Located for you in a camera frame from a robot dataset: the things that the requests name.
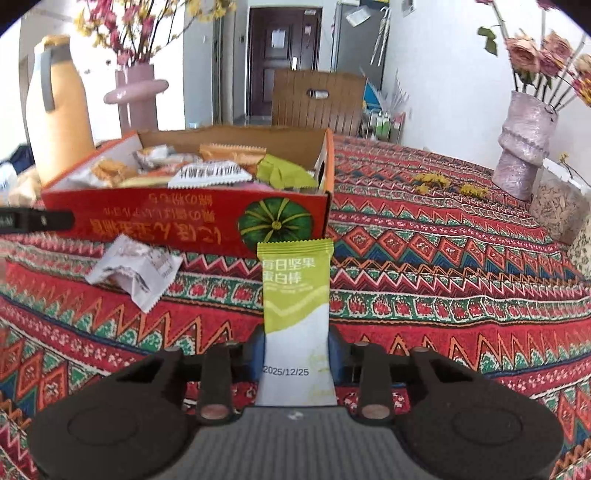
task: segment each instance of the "lavender vase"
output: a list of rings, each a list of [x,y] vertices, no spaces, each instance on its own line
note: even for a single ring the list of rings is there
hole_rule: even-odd
[[[552,107],[527,93],[512,92],[499,137],[503,153],[493,173],[493,183],[519,200],[530,200],[557,122],[558,114]]]
[[[130,130],[157,130],[156,95],[168,88],[166,80],[154,79],[154,66],[139,63],[115,72],[115,90],[105,103],[119,106],[121,134]]]

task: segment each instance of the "green snack package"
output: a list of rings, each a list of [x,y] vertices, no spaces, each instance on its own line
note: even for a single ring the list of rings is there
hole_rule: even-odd
[[[327,344],[334,249],[328,238],[258,244],[265,362],[257,405],[336,405]]]
[[[269,154],[258,164],[256,179],[279,190],[318,188],[318,183],[303,167]]]

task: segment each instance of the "green pumpkin illustration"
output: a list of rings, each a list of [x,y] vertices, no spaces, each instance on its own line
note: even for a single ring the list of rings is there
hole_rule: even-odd
[[[259,242],[308,240],[313,226],[314,220],[308,210],[281,197],[252,202],[238,219],[242,241],[253,251]]]

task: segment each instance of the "wooden chair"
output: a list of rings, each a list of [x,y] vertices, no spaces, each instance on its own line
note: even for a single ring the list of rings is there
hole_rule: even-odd
[[[365,82],[349,73],[276,70],[271,123],[357,135]]]

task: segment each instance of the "table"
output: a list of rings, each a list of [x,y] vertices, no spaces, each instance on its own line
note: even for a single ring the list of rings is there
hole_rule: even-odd
[[[335,157],[332,322],[348,341],[391,353],[429,346],[545,404],[565,435],[557,478],[586,478],[591,298],[560,246],[523,202],[492,185],[487,168],[346,137],[336,137]],[[452,190],[486,187],[489,199],[415,193],[414,175],[430,171]],[[165,299],[143,314],[128,295],[85,283],[104,249],[44,233],[0,239],[9,255],[0,291],[0,479],[36,477],[26,429],[46,405],[160,348],[202,353],[246,339],[262,322],[255,260],[187,252]],[[191,385],[188,408],[196,394]],[[256,388],[237,385],[234,394],[243,407]],[[354,390],[338,395],[356,407]],[[393,395],[399,411],[409,408],[403,390]]]

